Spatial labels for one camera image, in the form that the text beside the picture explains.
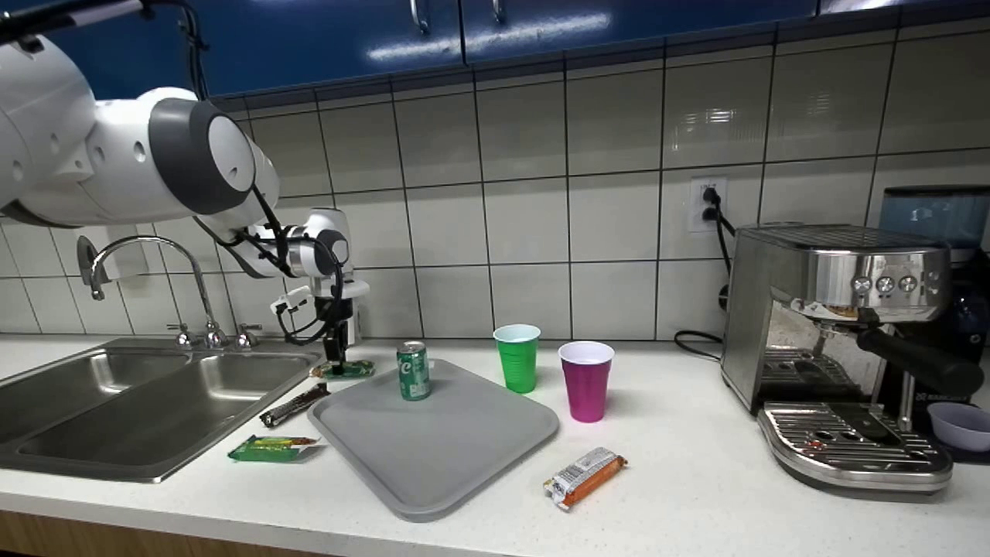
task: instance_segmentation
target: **pink plastic cup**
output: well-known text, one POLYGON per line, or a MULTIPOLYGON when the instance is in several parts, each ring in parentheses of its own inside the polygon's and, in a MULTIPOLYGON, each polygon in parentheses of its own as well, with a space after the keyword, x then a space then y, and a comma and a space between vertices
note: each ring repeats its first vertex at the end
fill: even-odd
POLYGON ((567 401, 575 419, 599 419, 605 413, 609 368, 614 348, 609 342, 575 340, 558 348, 567 379, 567 401))

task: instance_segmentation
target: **blue cabinet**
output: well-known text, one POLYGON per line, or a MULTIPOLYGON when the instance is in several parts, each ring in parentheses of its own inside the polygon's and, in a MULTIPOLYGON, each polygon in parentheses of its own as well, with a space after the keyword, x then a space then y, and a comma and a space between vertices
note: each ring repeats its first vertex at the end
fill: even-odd
MULTIPOLYGON (((15 11, 22 6, 36 6, 36 0, 0 0, 0 8, 15 11)), ((162 82, 187 85, 185 42, 177 27, 177 11, 167 6, 153 17, 124 14, 45 38, 73 57, 97 96, 126 100, 162 82)))
POLYGON ((462 65, 456 0, 199 0, 214 96, 462 65))
POLYGON ((747 31, 815 14, 815 0, 462 0, 471 65, 747 31))
MULTIPOLYGON (((42 0, 0 0, 0 8, 42 0)), ((658 46, 680 38, 852 22, 882 11, 958 11, 990 0, 187 0, 199 8, 210 96, 315 82, 477 72, 658 46)), ((177 6, 48 33, 97 96, 178 82, 185 38, 177 6)))
MULTIPOLYGON (((0 8, 40 0, 0 0, 0 8)), ((456 0, 190 0, 210 48, 210 96, 273 94, 335 79, 462 65, 456 0)), ((174 6, 53 31, 97 96, 124 100, 187 82, 185 38, 174 6)))
POLYGON ((891 11, 891 8, 905 8, 914 14, 943 14, 943 11, 958 11, 958 14, 976 14, 990 11, 987 0, 823 0, 823 14, 839 14, 839 11, 891 11))

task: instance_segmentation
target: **power cord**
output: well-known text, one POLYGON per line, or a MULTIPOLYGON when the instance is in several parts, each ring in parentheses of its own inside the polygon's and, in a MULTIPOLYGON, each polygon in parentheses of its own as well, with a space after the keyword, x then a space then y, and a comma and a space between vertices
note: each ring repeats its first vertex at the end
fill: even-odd
POLYGON ((204 51, 210 48, 210 42, 204 40, 201 27, 199 27, 199 11, 187 0, 144 0, 144 14, 147 6, 177 6, 182 11, 178 31, 185 33, 185 72, 190 79, 190 89, 199 100, 208 100, 208 74, 204 74, 204 51))
MULTIPOLYGON (((718 187, 704 187, 703 192, 703 200, 709 203, 703 220, 704 221, 713 221, 713 236, 718 236, 718 250, 720 250, 720 263, 723 263, 723 271, 729 276, 732 271, 732 259, 729 259, 729 246, 728 246, 728 232, 736 236, 736 225, 723 216, 720 209, 720 195, 718 187)), ((720 284, 718 286, 718 310, 728 310, 728 296, 729 296, 729 286, 720 284)), ((720 336, 718 333, 709 333, 709 331, 694 331, 694 327, 680 327, 673 333, 673 342, 683 348, 683 353, 696 353, 696 357, 709 357, 709 358, 720 358, 720 336)))

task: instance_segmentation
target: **green plastic cup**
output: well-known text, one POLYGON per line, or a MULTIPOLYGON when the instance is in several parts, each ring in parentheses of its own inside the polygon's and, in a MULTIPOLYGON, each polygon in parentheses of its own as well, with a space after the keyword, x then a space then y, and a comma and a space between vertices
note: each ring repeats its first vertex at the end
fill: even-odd
POLYGON ((534 389, 534 324, 501 324, 496 327, 499 358, 501 358, 501 376, 503 386, 512 393, 534 389))

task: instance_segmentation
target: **coffee machine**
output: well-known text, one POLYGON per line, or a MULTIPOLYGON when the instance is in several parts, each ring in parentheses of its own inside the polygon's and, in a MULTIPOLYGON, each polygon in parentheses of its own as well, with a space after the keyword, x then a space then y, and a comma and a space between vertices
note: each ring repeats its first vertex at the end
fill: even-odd
POLYGON ((723 382, 759 413, 774 457, 809 482, 940 492, 954 457, 911 431, 914 379, 970 397, 976 366, 898 336, 948 295, 945 246, 857 225, 738 228, 723 382), (877 401, 904 368, 900 409, 877 401))

